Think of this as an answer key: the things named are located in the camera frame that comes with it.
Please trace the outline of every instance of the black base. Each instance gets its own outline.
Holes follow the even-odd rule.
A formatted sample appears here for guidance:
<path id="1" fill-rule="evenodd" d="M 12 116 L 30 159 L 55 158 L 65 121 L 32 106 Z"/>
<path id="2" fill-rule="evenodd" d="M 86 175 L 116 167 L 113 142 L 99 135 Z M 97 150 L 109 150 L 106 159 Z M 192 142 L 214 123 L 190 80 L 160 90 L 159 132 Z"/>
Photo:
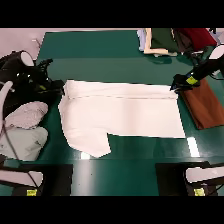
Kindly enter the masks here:
<path id="1" fill-rule="evenodd" d="M 160 196 L 195 196 L 194 189 L 201 188 L 185 181 L 184 171 L 187 168 L 211 167 L 209 162 L 157 163 L 155 164 Z M 203 186 L 205 195 L 216 190 L 215 186 Z M 211 196 L 218 196 L 215 191 Z"/>
<path id="2" fill-rule="evenodd" d="M 37 196 L 70 196 L 73 165 L 32 165 L 23 164 L 19 168 L 1 167 L 4 170 L 28 172 L 38 171 L 44 175 Z M 12 196 L 27 196 L 28 190 L 36 188 L 0 181 L 0 184 L 14 187 Z"/>

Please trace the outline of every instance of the dark green cloth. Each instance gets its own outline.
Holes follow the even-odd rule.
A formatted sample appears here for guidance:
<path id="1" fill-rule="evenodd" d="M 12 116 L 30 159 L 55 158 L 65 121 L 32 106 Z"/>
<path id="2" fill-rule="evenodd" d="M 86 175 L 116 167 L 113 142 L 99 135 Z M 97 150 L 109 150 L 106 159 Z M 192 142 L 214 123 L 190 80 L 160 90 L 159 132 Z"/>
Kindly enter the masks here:
<path id="1" fill-rule="evenodd" d="M 151 49 L 165 48 L 169 52 L 179 52 L 171 28 L 152 28 Z"/>

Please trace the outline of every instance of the green table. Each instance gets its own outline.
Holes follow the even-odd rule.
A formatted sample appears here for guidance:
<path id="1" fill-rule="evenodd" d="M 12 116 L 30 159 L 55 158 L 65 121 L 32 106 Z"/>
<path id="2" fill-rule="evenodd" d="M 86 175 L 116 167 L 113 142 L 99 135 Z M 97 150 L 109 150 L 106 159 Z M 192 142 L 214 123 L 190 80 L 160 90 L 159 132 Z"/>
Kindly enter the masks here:
<path id="1" fill-rule="evenodd" d="M 52 79 L 100 82 L 171 85 L 175 74 L 192 68 L 184 56 L 155 58 L 140 52 L 138 45 L 136 31 L 46 33 L 38 60 L 54 59 L 48 70 Z M 207 80 L 224 104 L 223 82 Z M 49 138 L 35 163 L 74 164 L 72 195 L 158 195 L 155 163 L 224 162 L 224 127 L 198 131 L 181 98 L 178 105 L 186 137 L 196 139 L 200 158 L 191 157 L 187 139 L 109 135 L 109 155 L 82 160 L 63 135 L 59 101 L 43 121 Z M 6 164 L 15 163 L 9 160 Z M 1 194 L 10 195 L 10 188 L 1 189 Z"/>

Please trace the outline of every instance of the pink cloth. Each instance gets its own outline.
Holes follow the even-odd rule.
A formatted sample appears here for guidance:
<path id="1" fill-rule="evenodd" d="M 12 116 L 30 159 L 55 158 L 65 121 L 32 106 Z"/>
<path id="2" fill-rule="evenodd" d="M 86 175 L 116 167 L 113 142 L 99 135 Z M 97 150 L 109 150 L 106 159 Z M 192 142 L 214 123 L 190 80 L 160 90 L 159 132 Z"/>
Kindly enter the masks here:
<path id="1" fill-rule="evenodd" d="M 48 111 L 46 103 L 30 102 L 17 108 L 5 118 L 5 126 L 24 129 L 35 128 Z"/>

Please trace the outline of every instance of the folded white cloth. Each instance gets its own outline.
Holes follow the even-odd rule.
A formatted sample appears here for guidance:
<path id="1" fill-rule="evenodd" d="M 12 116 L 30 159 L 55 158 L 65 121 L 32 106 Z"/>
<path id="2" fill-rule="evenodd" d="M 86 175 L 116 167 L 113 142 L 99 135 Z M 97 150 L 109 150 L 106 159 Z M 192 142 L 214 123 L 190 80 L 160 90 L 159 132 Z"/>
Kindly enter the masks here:
<path id="1" fill-rule="evenodd" d="M 58 106 L 68 144 L 100 157 L 110 153 L 107 133 L 185 138 L 178 95 L 169 89 L 170 86 L 68 80 Z"/>
<path id="2" fill-rule="evenodd" d="M 5 126 L 15 126 L 24 129 L 35 128 L 48 111 L 43 102 L 30 102 L 23 104 L 5 118 Z"/>
<path id="3" fill-rule="evenodd" d="M 7 130 L 7 134 L 19 159 L 23 161 L 35 161 L 48 136 L 47 130 L 42 127 L 31 130 L 13 127 Z M 0 154 L 16 159 L 4 132 L 0 137 Z"/>

